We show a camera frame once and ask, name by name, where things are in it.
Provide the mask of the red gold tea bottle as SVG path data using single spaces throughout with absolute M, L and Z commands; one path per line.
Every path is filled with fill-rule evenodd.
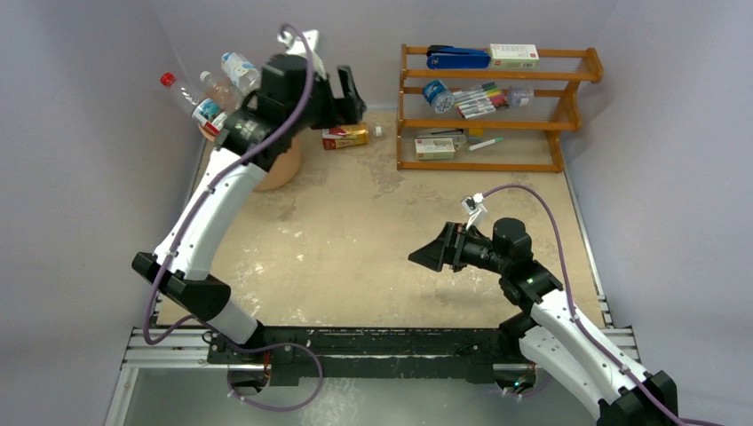
M 325 150 L 337 150 L 365 146 L 372 138 L 380 138 L 383 135 L 384 130 L 381 126 L 370 126 L 365 122 L 360 122 L 325 129 L 321 132 L 321 140 Z

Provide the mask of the white blue label bottle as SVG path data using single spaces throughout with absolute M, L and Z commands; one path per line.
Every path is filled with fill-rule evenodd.
M 243 94 L 248 95 L 258 88 L 261 82 L 260 71 L 243 55 L 226 52 L 221 56 L 221 69 L 231 83 Z

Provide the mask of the crushed clear bottle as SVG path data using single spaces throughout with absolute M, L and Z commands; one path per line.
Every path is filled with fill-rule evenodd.
M 207 96 L 225 112 L 231 114 L 241 107 L 243 95 L 229 78 L 220 78 L 209 71 L 203 71 L 200 73 L 200 80 Z

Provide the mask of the red white label bottle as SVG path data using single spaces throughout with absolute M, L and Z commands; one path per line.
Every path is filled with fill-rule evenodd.
M 214 138 L 219 134 L 227 114 L 217 102 L 192 84 L 179 80 L 172 73 L 164 73 L 160 77 L 160 83 L 170 91 L 177 105 L 195 120 L 203 131 Z

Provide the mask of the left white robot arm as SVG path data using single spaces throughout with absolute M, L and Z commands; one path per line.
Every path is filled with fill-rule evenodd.
M 151 252 L 139 252 L 132 269 L 174 303 L 230 342 L 241 362 L 265 350 L 262 325 L 233 301 L 229 285 L 211 275 L 220 242 L 247 200 L 293 138 L 361 121 L 367 107 L 350 67 L 337 69 L 343 95 L 334 96 L 327 73 L 306 58 L 278 54 L 261 72 L 261 84 L 227 116 L 199 186 L 169 235 Z

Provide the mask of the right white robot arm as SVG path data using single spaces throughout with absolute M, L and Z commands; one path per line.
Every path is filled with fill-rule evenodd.
M 505 297 L 522 313 L 501 326 L 498 348 L 508 360 L 535 363 L 564 386 L 598 425 L 675 425 L 677 385 L 650 373 L 575 305 L 567 286 L 535 260 L 525 224 L 495 222 L 487 237 L 467 224 L 445 224 L 408 260 L 439 272 L 465 266 L 499 274 Z

